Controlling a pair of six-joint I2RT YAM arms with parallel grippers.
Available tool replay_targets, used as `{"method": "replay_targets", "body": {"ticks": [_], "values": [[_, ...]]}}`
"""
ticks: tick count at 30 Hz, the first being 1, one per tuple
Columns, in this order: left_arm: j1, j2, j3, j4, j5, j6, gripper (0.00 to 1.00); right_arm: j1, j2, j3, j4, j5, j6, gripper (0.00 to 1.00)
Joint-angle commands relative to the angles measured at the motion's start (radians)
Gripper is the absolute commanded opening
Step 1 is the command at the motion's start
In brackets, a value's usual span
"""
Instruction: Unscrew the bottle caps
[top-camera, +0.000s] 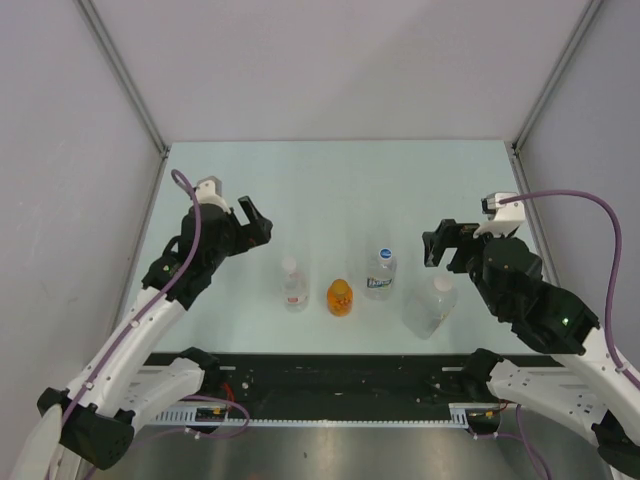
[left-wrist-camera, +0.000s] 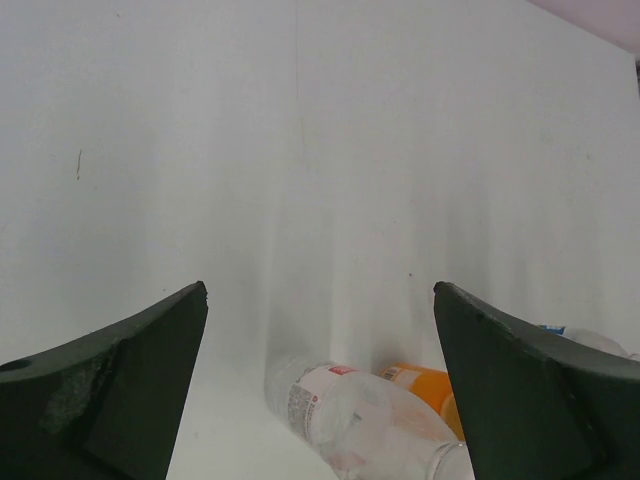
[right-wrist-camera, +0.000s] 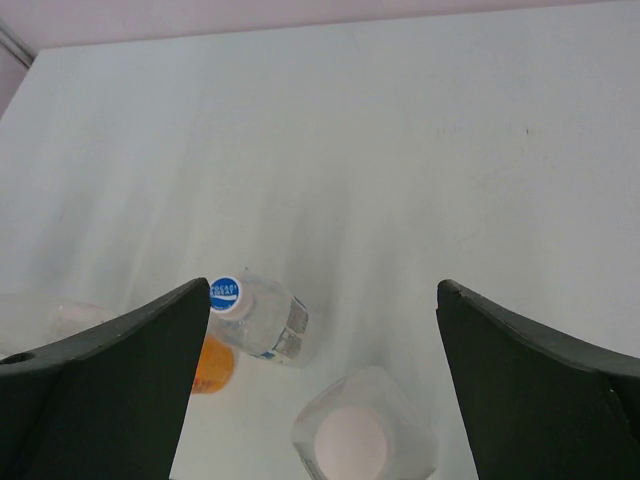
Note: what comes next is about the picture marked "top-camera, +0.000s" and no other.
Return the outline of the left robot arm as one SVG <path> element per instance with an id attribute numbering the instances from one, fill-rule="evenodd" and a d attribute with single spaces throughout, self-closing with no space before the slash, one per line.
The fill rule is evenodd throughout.
<path id="1" fill-rule="evenodd" d="M 150 265 L 133 307 L 99 353 L 67 387 L 41 394 L 37 407 L 42 418 L 12 478 L 47 478 L 61 449 L 109 469 L 158 414 L 191 395 L 207 400 L 219 392 L 218 359 L 195 347 L 151 378 L 139 384 L 133 380 L 166 331 L 209 287 L 221 263 L 270 241 L 272 222 L 249 197 L 239 203 L 246 225 L 218 197 L 189 209 L 180 234 Z"/>

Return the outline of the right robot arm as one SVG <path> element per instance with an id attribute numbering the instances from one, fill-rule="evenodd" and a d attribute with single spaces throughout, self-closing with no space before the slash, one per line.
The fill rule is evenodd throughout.
<path id="1" fill-rule="evenodd" d="M 535 380 L 505 357 L 479 348 L 462 369 L 461 388 L 473 401 L 504 399 L 526 406 L 574 431 L 602 460 L 633 479 L 639 476 L 639 396 L 606 353 L 604 328 L 575 294 L 543 279 L 542 259 L 516 236 L 519 220 L 482 224 L 444 219 L 422 235 L 424 264 L 466 274 L 491 315 L 508 323 L 531 350 L 550 356 L 586 386 L 571 394 Z"/>

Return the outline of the clear bottle blue cap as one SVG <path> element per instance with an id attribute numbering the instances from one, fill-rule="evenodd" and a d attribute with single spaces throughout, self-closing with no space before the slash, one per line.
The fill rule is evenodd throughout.
<path id="1" fill-rule="evenodd" d="M 374 300 L 389 297 L 394 286 L 397 259 L 390 248 L 371 252 L 367 258 L 365 293 Z"/>

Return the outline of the large clear bottle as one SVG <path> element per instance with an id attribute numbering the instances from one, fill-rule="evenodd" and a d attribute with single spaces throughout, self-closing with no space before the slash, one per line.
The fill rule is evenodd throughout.
<path id="1" fill-rule="evenodd" d="M 404 325 L 418 338 L 427 340 L 452 313 L 458 299 L 458 290 L 453 276 L 453 289 L 440 292 L 434 288 L 432 275 L 417 283 L 407 294 L 402 320 Z"/>

